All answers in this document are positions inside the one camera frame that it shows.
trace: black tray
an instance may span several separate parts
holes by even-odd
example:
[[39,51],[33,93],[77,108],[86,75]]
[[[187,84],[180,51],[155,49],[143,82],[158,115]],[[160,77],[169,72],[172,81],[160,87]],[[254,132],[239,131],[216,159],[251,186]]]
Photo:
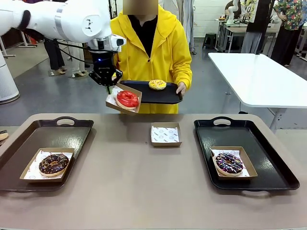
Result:
[[148,86],[149,81],[122,80],[120,84],[142,92],[142,103],[151,104],[178,104],[182,101],[181,93],[176,94],[178,86],[175,83],[167,83],[161,91],[153,90]]
[[[230,125],[215,125],[225,119]],[[300,184],[257,126],[248,120],[217,117],[194,121],[205,162],[212,183],[220,189],[246,191],[295,190]],[[211,157],[211,146],[242,146],[250,158],[258,177],[250,181],[219,180]]]
[[[58,121],[63,119],[72,120],[74,124],[58,125]],[[66,116],[55,120],[34,121],[0,157],[0,191],[39,192],[63,187],[93,124],[94,121],[91,120],[77,120]],[[75,148],[61,182],[28,183],[19,179],[40,148]]]

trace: donut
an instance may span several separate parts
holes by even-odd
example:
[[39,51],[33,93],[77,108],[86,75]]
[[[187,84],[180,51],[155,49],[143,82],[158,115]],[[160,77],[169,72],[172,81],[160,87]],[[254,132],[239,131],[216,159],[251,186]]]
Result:
[[213,162],[216,169],[226,176],[239,176],[243,170],[243,162],[230,153],[220,153]]
[[69,159],[64,154],[52,154],[39,163],[39,171],[44,176],[57,176],[64,172]]
[[163,90],[166,88],[166,82],[163,80],[151,80],[149,82],[149,88],[153,90]]
[[117,94],[116,103],[121,108],[132,110],[138,107],[139,98],[136,94],[124,90]]

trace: hand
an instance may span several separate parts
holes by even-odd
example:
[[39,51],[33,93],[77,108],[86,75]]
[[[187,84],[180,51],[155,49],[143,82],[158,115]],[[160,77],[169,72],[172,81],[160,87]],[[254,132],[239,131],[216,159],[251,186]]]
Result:
[[178,89],[176,91],[176,94],[181,92],[181,95],[183,96],[187,91],[187,86],[183,82],[179,82]]
[[279,14],[278,17],[283,20],[284,22],[288,20],[288,17],[286,15],[283,14]]

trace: person in yellow hoodie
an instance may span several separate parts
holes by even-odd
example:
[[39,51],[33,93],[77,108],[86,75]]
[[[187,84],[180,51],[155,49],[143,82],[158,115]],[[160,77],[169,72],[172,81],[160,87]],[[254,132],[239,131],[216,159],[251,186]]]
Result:
[[[184,95],[191,86],[192,71],[183,26],[156,0],[130,2],[130,10],[124,6],[124,13],[111,21],[112,33],[127,40],[114,58],[117,68],[123,71],[122,80],[174,82],[177,93]],[[156,4],[156,14],[152,14],[152,3]],[[142,103],[139,113],[176,114],[178,105]]]

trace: chocolate donut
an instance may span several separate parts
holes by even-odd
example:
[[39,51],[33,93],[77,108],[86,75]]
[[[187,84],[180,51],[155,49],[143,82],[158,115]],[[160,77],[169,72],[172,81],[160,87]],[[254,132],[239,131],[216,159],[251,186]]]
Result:
[[242,173],[243,162],[230,153],[220,153],[214,159],[217,169],[227,176],[238,176]]
[[64,154],[52,154],[39,163],[40,173],[44,176],[56,176],[67,167],[69,159]]

